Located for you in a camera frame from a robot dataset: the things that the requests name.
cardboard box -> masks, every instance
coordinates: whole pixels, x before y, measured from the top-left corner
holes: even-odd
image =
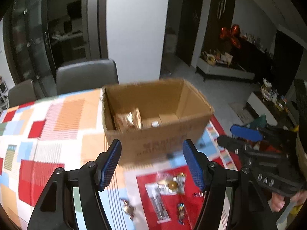
[[[166,79],[103,87],[102,123],[108,144],[122,142],[119,164],[139,164],[182,150],[202,136],[214,109],[191,83]],[[144,128],[117,131],[113,116],[139,108]],[[159,126],[145,128],[158,121]]]

red balloon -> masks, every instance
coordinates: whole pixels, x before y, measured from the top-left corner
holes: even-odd
[[[234,45],[236,48],[240,49],[241,48],[241,43],[240,41],[238,40],[238,38],[236,37],[231,37],[230,39],[232,45]]]
[[[233,24],[230,30],[231,36],[240,37],[240,33],[241,33],[240,26],[238,24]]]
[[[221,33],[224,34],[226,37],[231,37],[230,31],[226,27],[221,28]]]
[[[224,40],[225,38],[226,38],[226,35],[224,35],[222,32],[220,33],[220,38],[222,39],[222,40]]]

tiled floor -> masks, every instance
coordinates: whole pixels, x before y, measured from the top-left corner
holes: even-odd
[[[189,67],[174,54],[162,57],[161,77],[180,77],[191,82],[208,99],[215,110],[215,117],[227,135],[231,135],[230,127],[242,124],[237,114],[230,108],[229,103],[246,102],[252,91],[259,90],[257,84],[244,82],[210,80],[195,73],[194,67]]]

door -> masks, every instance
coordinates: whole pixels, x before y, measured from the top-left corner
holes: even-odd
[[[207,53],[225,50],[225,41],[220,39],[222,27],[231,28],[235,0],[211,0],[207,28],[202,51]]]
[[[23,79],[32,79],[39,97],[56,95],[42,30],[42,0],[15,0],[12,37]]]
[[[176,55],[191,65],[203,0],[183,0]]]

chair backrest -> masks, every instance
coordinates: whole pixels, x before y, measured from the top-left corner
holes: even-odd
[[[9,90],[10,108],[37,100],[34,92],[33,80],[25,80]]]
[[[57,94],[95,89],[118,83],[116,64],[100,59],[61,66],[56,72]]]

